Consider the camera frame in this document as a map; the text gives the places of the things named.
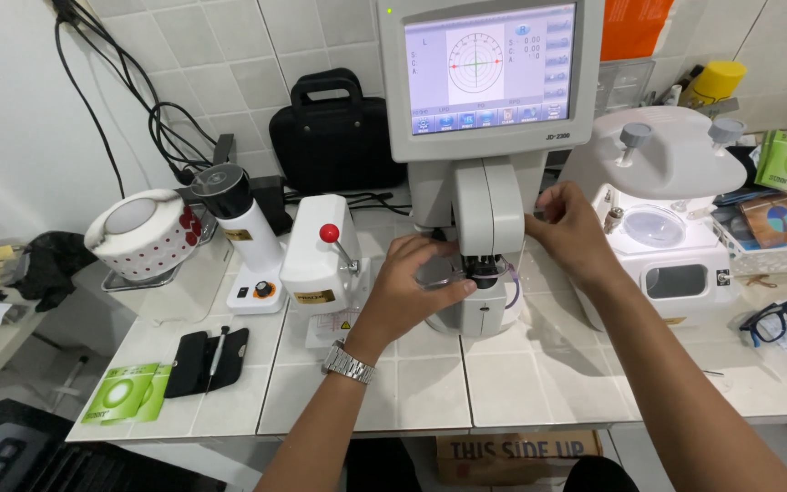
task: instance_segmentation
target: target circle graphic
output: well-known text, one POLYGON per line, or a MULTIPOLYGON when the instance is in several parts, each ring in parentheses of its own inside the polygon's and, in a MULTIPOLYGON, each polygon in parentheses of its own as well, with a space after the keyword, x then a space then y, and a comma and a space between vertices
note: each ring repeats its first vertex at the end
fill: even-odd
POLYGON ((449 76, 457 88, 477 93, 490 88, 503 73, 503 48, 487 34, 468 34, 449 56, 449 76))

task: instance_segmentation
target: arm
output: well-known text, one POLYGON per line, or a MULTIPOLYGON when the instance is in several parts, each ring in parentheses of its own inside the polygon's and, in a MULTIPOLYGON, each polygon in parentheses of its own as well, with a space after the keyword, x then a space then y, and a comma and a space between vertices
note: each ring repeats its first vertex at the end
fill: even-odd
MULTIPOLYGON (((363 364, 375 366, 392 341, 432 313, 475 292, 472 280, 432 292, 422 291, 415 283, 414 274, 423 263, 432 256, 454 252, 456 242, 420 236, 395 239, 366 306, 348 334, 344 351, 363 364)), ((336 490, 365 394, 364 384, 334 372, 327 374, 255 490, 336 490)))
POLYGON ((538 202, 549 223, 527 233, 600 314, 645 427, 677 490, 787 491, 787 468, 721 396, 621 267, 596 212, 573 183, 538 202))

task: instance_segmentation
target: bag handle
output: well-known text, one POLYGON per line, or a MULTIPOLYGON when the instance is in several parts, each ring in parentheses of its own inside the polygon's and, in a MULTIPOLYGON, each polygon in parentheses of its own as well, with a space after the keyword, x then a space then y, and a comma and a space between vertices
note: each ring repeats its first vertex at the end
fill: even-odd
POLYGON ((312 107, 318 106, 324 111, 324 119, 329 118, 330 107, 324 104, 325 101, 312 101, 307 94, 311 92, 321 92, 323 90, 338 90, 344 89, 348 91, 348 106, 341 109, 342 118, 346 118, 353 122, 361 122, 363 120, 363 94, 353 81, 344 77, 330 77, 326 79, 309 79, 300 80, 293 86, 290 91, 290 106, 293 108, 296 120, 299 123, 305 123, 312 119, 312 107))

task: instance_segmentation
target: yellow container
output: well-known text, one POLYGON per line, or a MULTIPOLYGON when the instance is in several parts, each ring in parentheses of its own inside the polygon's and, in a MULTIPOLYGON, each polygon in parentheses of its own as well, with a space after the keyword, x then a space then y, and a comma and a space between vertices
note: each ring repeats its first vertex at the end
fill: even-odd
POLYGON ((738 61, 711 61, 679 98, 679 106, 700 108, 727 99, 745 74, 746 66, 738 61))

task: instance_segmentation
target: wristwatch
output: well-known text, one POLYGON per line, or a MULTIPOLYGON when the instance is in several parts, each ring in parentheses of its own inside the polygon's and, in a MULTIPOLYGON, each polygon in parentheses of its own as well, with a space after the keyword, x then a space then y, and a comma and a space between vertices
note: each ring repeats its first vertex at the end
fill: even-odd
POLYGON ((342 375, 347 375, 363 384, 369 384, 369 382, 373 380, 375 368, 373 366, 367 366, 354 357, 351 357, 342 349, 343 347, 344 338, 340 338, 333 342, 333 346, 330 348, 330 352, 327 354, 327 358, 323 361, 321 366, 321 373, 330 374, 330 371, 333 371, 342 375))

